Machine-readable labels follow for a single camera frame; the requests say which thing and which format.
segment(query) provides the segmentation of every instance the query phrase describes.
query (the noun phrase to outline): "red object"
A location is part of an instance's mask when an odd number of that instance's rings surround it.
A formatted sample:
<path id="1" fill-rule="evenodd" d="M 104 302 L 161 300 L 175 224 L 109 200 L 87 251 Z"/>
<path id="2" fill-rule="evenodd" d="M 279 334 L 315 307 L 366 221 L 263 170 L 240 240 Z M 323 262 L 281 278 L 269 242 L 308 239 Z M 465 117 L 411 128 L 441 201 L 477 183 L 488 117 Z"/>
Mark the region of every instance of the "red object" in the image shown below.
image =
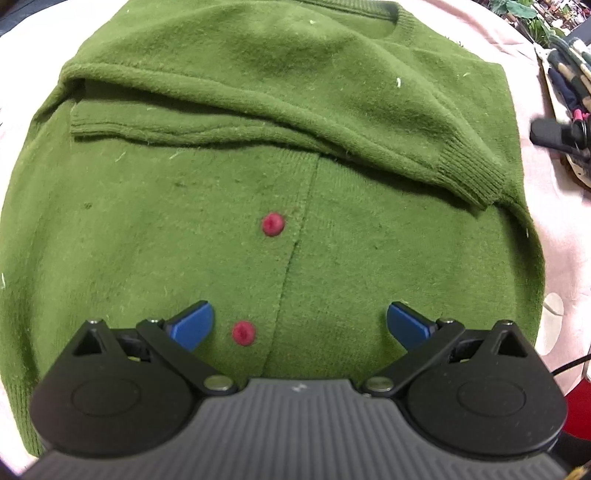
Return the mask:
<path id="1" fill-rule="evenodd" d="M 234 325 L 232 329 L 232 338 L 238 345 L 249 346 L 255 341 L 256 329 L 255 326 L 242 320 Z"/>
<path id="2" fill-rule="evenodd" d="M 277 236 L 285 228 L 285 220 L 279 213 L 270 213 L 262 220 L 262 231 L 266 236 Z"/>
<path id="3" fill-rule="evenodd" d="M 584 440 L 591 440 L 591 384 L 581 382 L 566 395 L 569 414 L 564 431 Z"/>

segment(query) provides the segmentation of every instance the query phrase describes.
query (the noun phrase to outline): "ribbed neckline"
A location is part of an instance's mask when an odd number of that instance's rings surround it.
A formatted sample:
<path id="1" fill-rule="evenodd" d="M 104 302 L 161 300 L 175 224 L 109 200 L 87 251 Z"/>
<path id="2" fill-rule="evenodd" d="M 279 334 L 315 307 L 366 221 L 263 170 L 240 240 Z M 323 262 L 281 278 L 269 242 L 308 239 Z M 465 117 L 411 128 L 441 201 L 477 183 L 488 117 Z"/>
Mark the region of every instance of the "ribbed neckline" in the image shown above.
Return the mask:
<path id="1" fill-rule="evenodd" d="M 381 18 L 396 23 L 400 7 L 395 2 L 378 0 L 298 0 L 304 4 L 318 5 L 365 17 Z"/>

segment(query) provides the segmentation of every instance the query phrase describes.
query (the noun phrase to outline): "green cardigan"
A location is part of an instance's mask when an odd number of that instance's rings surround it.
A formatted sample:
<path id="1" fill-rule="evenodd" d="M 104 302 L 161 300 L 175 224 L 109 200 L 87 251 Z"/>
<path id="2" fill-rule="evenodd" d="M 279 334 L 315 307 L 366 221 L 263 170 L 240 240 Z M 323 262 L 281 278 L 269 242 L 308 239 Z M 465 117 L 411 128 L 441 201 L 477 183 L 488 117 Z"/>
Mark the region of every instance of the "green cardigan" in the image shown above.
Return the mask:
<path id="1" fill-rule="evenodd" d="M 64 66 L 2 210 L 0 376 L 27 448 L 31 391 L 90 317 L 208 300 L 196 355 L 242 384 L 367 377 L 404 353 L 393 300 L 534 340 L 522 182 L 501 67 L 394 3 L 131 0 Z"/>

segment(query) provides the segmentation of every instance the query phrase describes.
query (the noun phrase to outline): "red button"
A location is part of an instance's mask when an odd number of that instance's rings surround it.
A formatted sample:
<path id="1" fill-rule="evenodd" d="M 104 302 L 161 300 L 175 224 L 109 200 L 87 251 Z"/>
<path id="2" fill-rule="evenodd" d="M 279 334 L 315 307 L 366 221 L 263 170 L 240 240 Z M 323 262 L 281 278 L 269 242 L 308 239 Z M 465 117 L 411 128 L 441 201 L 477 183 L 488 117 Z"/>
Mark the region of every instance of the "red button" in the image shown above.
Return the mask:
<path id="1" fill-rule="evenodd" d="M 285 228 L 285 220 L 279 213 L 270 213 L 262 220 L 262 231 L 266 236 L 277 236 Z"/>
<path id="2" fill-rule="evenodd" d="M 232 338 L 238 345 L 249 346 L 255 341 L 255 337 L 255 326 L 246 320 L 238 322 L 232 329 Z"/>

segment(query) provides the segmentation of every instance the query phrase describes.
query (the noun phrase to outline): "button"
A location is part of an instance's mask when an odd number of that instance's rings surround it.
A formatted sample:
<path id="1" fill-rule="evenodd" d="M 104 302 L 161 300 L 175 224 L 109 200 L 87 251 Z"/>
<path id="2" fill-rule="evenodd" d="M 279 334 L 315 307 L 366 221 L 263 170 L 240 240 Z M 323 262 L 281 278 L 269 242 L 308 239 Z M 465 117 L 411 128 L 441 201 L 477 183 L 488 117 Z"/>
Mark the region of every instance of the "button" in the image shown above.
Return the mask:
<path id="1" fill-rule="evenodd" d="M 285 228 L 285 220 L 279 213 L 270 213 L 262 221 L 262 231 L 266 236 L 277 236 Z"/>
<path id="2" fill-rule="evenodd" d="M 238 322 L 232 329 L 232 338 L 238 345 L 249 346 L 255 341 L 255 337 L 255 326 L 246 320 Z"/>

